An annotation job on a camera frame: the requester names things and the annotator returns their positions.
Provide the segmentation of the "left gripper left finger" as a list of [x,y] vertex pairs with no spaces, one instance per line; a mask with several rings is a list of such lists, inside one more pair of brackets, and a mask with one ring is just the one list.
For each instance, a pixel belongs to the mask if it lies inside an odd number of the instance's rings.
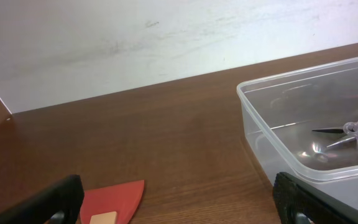
[[79,175],[69,175],[0,213],[0,224],[76,223],[85,197]]

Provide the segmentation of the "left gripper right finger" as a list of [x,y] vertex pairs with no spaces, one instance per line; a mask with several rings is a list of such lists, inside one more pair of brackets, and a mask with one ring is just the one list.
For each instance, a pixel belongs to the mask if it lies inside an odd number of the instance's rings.
[[358,210],[287,172],[279,172],[273,200],[282,224],[358,224]]

